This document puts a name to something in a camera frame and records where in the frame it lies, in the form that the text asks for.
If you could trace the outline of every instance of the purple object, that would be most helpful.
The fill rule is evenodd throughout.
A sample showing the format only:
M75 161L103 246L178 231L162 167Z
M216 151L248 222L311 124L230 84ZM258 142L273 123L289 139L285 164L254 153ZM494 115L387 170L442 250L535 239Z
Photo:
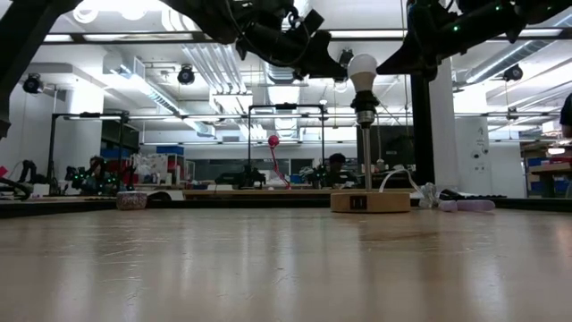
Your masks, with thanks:
M490 200L459 200L457 208L459 211L491 211L496 206Z
M457 212L457 201L455 200L447 200L441 201L439 203L439 210L446 211L446 212Z

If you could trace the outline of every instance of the ventilation duct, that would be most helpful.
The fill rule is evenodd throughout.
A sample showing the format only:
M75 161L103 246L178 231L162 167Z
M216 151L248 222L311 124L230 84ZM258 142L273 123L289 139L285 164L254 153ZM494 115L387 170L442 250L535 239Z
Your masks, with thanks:
M572 14L556 23L553 27L572 27ZM506 71L515 64L518 64L532 54L543 50L553 42L554 40L531 40L527 41L523 45L511 45L492 58L487 59L484 63L479 64L468 71L465 75L466 85L486 81L491 77Z
M114 74L123 77L134 89L145 94L158 106L164 107L173 114L184 114L176 106L176 100L159 89L155 83L145 77L145 65L137 58L126 59L120 54L110 53L104 56L103 74ZM215 128L202 122L184 120L184 122L202 136L214 137Z

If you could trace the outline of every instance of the storage box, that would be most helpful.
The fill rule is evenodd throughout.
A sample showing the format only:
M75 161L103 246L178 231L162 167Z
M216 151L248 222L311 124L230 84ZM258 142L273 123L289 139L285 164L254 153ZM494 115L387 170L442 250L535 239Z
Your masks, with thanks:
M176 154L178 156L184 156L185 148L179 146L157 147L157 154Z

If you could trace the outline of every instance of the red ball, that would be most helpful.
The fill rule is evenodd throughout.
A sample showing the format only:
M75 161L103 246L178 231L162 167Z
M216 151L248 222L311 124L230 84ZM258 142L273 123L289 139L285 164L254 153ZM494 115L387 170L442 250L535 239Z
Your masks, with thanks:
M277 136L272 135L270 138L268 138L268 145L270 148L276 148L278 147L278 144L280 144L280 139L278 139Z

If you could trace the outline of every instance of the black pole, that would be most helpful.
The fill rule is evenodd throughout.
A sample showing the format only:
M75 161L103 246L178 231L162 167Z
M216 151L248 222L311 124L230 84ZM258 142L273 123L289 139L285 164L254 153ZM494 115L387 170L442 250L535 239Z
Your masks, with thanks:
M435 183L433 159L433 129L429 81L420 75L411 75L411 105L413 108L413 142L415 148L415 181L422 185Z
M48 151L47 157L47 180L48 182L52 181L52 177L54 174L54 143L55 143L55 121L59 116L57 114L52 114L52 124L50 128L50 148Z
M117 190L121 188L121 184L123 181L123 171L122 171L122 163L123 163L123 125L125 124L125 115L122 115L119 119L119 157L117 158L119 165L117 166Z
M250 111L252 106L248 107L248 165L250 165Z
M320 107L322 111L322 165L325 165L325 131L324 131L324 106Z

